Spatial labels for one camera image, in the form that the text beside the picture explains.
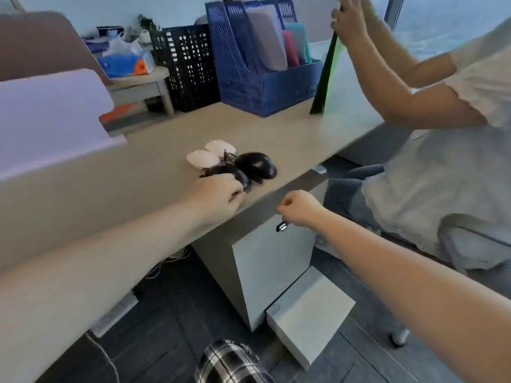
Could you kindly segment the white computer mouse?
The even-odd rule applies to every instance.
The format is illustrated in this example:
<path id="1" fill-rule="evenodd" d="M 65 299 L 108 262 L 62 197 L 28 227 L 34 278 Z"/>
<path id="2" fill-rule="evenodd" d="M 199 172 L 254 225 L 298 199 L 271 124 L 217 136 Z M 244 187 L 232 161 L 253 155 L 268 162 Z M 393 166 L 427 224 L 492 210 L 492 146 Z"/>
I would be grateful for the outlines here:
<path id="1" fill-rule="evenodd" d="M 217 166 L 221 163 L 221 159 L 217 155 L 204 149 L 198 149 L 188 153 L 186 160 L 191 166 L 200 171 Z"/>
<path id="2" fill-rule="evenodd" d="M 221 160 L 225 159 L 226 154 L 236 155 L 237 153 L 237 150 L 233 145 L 223 140 L 209 141 L 207 144 L 205 144 L 205 149 L 208 152 L 216 155 Z"/>

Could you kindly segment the white box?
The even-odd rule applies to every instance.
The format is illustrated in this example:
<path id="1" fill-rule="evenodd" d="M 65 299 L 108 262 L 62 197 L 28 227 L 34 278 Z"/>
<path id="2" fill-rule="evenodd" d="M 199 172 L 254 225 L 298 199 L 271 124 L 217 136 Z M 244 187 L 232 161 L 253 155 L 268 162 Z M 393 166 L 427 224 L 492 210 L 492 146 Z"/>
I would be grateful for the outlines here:
<path id="1" fill-rule="evenodd" d="M 308 370 L 348 317 L 355 301 L 310 266 L 266 310 L 269 327 Z"/>

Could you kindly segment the grey office chair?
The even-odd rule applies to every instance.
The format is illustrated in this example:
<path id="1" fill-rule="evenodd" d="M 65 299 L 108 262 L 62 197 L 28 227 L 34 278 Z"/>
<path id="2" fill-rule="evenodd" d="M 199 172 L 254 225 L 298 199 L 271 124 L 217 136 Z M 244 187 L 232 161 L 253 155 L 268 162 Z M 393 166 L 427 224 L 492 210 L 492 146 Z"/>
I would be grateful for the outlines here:
<path id="1" fill-rule="evenodd" d="M 343 189 L 343 182 L 351 180 L 350 183 L 355 183 L 355 179 L 358 179 L 358 176 L 355 178 L 343 177 L 341 179 L 329 178 L 327 198 L 329 192 L 335 195 L 336 204 L 339 204 L 336 206 L 338 210 L 342 208 L 340 202 L 345 199 L 351 200 L 352 195 L 359 188 L 358 184 L 349 184 L 345 190 Z M 397 235 L 387 232 L 381 234 L 386 240 L 447 265 L 511 300 L 511 227 L 491 224 L 466 214 L 454 213 L 447 215 L 441 220 L 438 227 L 440 257 L 430 256 L 419 251 L 416 246 Z M 491 267 L 482 268 L 470 268 L 465 263 L 465 260 L 475 258 L 470 257 L 469 254 L 492 253 L 499 254 L 499 258 L 505 260 Z M 402 325 L 400 331 L 389 335 L 389 339 L 393 347 L 399 349 L 406 345 L 409 335 L 409 329 Z"/>

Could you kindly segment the lavender partition panel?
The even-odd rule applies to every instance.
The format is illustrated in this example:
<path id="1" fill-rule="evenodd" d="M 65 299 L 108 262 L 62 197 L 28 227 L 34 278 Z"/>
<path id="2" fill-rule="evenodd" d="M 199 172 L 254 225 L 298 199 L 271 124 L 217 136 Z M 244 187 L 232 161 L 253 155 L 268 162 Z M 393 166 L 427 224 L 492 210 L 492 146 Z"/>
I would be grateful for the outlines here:
<path id="1" fill-rule="evenodd" d="M 113 108 L 89 69 L 0 82 L 0 182 L 125 144 L 100 122 Z"/>

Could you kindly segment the blue tissue box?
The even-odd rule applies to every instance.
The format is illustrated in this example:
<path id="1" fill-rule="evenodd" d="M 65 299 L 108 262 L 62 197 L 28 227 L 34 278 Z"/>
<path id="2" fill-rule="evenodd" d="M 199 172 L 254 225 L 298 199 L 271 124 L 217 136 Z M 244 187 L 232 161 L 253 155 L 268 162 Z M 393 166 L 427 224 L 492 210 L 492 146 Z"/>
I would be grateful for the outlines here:
<path id="1" fill-rule="evenodd" d="M 146 51 L 99 56 L 97 57 L 97 61 L 109 78 L 144 76 L 155 70 L 154 59 L 152 55 Z"/>

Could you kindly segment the person's left hand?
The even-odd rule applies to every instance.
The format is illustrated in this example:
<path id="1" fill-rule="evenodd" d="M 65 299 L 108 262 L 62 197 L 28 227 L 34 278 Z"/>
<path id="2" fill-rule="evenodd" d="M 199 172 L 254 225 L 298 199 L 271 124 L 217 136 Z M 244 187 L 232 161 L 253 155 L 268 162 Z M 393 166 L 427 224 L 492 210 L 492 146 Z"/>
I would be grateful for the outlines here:
<path id="1" fill-rule="evenodd" d="M 240 206 L 228 201 L 242 184 L 230 173 L 199 179 L 184 198 L 184 217 L 195 227 L 224 222 L 235 215 Z"/>

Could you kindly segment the person's plaid trouser leg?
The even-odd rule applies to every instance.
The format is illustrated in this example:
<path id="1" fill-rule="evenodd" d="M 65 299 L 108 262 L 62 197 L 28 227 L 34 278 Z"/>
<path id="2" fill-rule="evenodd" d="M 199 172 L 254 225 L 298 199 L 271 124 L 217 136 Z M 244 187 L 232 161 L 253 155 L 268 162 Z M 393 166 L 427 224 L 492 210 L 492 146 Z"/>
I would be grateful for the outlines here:
<path id="1" fill-rule="evenodd" d="M 195 383 L 275 383 L 259 358 L 246 345 L 221 339 L 203 351 Z"/>

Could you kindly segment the person's right forearm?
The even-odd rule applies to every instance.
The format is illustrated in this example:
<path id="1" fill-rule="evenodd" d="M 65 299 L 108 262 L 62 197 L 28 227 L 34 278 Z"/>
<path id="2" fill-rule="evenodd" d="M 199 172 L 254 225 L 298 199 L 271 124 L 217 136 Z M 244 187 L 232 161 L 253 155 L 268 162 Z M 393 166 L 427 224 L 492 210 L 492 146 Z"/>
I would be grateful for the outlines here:
<path id="1" fill-rule="evenodd" d="M 465 383 L 511 383 L 511 301 L 319 207 L 342 261 Z"/>

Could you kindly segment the white plastic bag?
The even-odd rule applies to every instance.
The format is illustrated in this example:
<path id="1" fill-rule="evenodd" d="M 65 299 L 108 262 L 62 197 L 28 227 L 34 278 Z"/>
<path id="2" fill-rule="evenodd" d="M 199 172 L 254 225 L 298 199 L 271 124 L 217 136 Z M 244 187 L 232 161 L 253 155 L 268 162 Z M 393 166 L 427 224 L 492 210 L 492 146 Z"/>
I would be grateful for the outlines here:
<path id="1" fill-rule="evenodd" d="M 141 55 L 144 49 L 139 42 L 139 38 L 131 42 L 126 42 L 120 37 L 109 38 L 108 48 L 103 51 L 102 57 L 120 56 L 120 55 Z"/>

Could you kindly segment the person's right hand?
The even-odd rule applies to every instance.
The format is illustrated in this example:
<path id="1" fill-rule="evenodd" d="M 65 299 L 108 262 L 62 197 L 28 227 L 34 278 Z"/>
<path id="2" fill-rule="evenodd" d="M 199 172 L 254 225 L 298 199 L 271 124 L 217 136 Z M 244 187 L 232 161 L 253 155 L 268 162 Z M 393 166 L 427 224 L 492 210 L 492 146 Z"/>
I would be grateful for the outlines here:
<path id="1" fill-rule="evenodd" d="M 316 229 L 316 224 L 325 213 L 324 206 L 309 192 L 294 190 L 287 194 L 294 194 L 293 199 L 293 225 Z"/>

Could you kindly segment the person's left forearm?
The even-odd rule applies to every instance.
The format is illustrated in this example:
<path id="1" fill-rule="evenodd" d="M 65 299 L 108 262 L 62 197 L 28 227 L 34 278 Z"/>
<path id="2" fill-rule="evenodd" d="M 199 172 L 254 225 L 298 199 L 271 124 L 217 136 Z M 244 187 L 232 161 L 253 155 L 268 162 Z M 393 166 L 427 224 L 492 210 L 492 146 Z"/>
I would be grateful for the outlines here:
<path id="1" fill-rule="evenodd" d="M 0 276 L 0 374 L 45 369 L 165 253 L 208 220 L 189 199 Z"/>

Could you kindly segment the blue mesh file holder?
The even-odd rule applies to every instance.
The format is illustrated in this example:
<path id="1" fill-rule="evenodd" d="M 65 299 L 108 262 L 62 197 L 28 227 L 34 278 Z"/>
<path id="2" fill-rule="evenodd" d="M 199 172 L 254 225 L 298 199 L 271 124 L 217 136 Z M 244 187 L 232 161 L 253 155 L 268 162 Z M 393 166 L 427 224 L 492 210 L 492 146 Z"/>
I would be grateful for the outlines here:
<path id="1" fill-rule="evenodd" d="M 323 64 L 313 59 L 283 71 L 267 68 L 247 14 L 263 5 L 273 6 L 281 27 L 298 22 L 293 0 L 215 1 L 205 8 L 221 102 L 267 117 L 314 97 Z"/>

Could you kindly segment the small green plant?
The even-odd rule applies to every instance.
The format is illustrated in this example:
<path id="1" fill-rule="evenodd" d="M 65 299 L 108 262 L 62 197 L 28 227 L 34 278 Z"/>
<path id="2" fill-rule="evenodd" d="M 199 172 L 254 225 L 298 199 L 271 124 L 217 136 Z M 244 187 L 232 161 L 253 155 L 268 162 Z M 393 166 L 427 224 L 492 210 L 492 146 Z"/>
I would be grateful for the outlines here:
<path id="1" fill-rule="evenodd" d="M 137 15 L 137 22 L 140 27 L 140 33 L 148 32 L 149 34 L 152 32 L 161 31 L 161 27 L 157 25 L 152 18 L 146 17 L 143 14 Z"/>

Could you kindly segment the black computer mouse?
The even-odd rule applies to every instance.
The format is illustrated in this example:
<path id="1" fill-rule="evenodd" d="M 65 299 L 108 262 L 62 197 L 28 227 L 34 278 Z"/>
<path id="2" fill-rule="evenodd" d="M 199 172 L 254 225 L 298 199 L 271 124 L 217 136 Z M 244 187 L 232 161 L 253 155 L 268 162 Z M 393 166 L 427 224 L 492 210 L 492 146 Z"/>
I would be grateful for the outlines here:
<path id="1" fill-rule="evenodd" d="M 217 174 L 230 173 L 236 180 L 238 180 L 245 193 L 250 193 L 252 190 L 252 181 L 249 177 L 242 172 L 238 167 L 233 164 L 219 164 L 210 168 L 204 168 L 203 173 L 199 176 L 200 178 L 210 177 Z"/>
<path id="2" fill-rule="evenodd" d="M 278 170 L 274 162 L 260 152 L 240 154 L 235 157 L 234 164 L 251 180 L 262 183 L 264 180 L 274 179 Z"/>

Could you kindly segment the white power strip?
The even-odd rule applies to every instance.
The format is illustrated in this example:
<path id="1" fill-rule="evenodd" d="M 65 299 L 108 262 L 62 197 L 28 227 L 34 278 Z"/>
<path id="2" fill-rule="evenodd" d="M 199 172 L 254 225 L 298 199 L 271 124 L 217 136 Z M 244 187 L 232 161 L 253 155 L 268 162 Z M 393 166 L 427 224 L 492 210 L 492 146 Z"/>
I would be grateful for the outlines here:
<path id="1" fill-rule="evenodd" d="M 91 328 L 90 331 L 95 337 L 101 338 L 111 328 L 115 326 L 125 315 L 127 315 L 132 308 L 138 303 L 138 299 L 130 291 L 125 295 L 112 309 L 110 309 L 105 315 L 103 315 Z"/>

